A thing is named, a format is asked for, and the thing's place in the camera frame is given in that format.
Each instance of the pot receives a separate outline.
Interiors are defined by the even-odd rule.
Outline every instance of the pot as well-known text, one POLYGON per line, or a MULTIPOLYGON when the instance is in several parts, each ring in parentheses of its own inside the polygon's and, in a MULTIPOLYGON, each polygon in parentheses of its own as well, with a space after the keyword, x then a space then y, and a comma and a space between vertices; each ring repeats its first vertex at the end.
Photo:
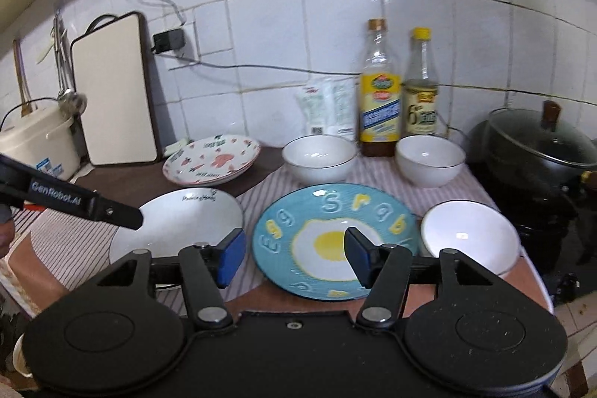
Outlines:
POLYGON ((584 171, 597 169, 597 147, 582 132, 559 120, 560 106, 545 101, 543 112, 497 109, 490 113, 483 140, 484 159, 493 175, 514 188, 543 198, 584 171))

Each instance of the glass bottle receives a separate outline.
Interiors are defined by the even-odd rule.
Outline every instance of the glass bottle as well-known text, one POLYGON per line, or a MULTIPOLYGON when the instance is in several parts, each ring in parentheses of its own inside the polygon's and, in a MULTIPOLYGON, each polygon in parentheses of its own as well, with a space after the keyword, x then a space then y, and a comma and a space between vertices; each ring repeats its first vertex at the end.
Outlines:
POLYGON ((367 54, 360 75, 361 153, 393 156, 400 130, 401 77, 386 49, 386 20, 370 19, 367 54))
POLYGON ((413 50, 405 78, 403 134, 435 134, 438 77, 431 52, 431 29, 413 29, 413 50))

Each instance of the red strawberry print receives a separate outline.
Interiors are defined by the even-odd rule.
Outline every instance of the red strawberry print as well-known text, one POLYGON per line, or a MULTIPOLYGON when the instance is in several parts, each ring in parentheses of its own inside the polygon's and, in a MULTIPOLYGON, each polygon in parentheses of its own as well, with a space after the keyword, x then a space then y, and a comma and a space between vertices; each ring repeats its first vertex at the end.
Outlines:
POLYGON ((211 163, 211 167, 223 167, 229 160, 234 159, 232 154, 220 154, 216 156, 214 161, 211 163))

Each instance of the plate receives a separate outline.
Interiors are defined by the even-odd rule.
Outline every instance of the plate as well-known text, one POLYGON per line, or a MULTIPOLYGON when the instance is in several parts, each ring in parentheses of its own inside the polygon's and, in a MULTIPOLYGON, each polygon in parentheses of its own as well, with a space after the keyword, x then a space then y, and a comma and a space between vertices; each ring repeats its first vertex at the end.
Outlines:
POLYGON ((376 245, 417 252, 412 213, 385 192, 358 184, 320 184, 291 192, 267 208, 253 232, 257 266, 279 287, 309 299, 365 297, 344 256, 344 232, 358 228, 376 245))
POLYGON ((261 145, 246 135, 216 135, 172 154, 163 164, 162 173, 181 186, 223 184, 251 167, 260 151, 261 145))
POLYGON ((175 257, 186 246, 198 242, 216 245, 234 228, 243 227, 243 210, 237 200, 211 188, 169 192, 142 205, 140 210, 141 228, 118 228, 114 235, 109 253, 111 264, 137 248, 146 248, 153 257, 175 257))
POLYGON ((467 254, 496 275, 518 261, 520 238, 499 211, 475 201, 447 201, 432 207, 421 223, 421 250, 437 257, 444 248, 467 254))

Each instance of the bottle label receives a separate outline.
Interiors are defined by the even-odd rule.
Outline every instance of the bottle label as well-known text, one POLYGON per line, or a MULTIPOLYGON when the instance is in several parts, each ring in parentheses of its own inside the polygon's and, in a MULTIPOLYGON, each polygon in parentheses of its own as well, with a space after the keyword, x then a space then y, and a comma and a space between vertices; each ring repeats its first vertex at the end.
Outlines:
POLYGON ((399 138, 401 79, 376 73, 360 76, 360 139, 396 142, 399 138))
POLYGON ((437 89, 407 88, 405 92, 406 133, 409 135, 433 135, 437 120, 435 112, 437 89))

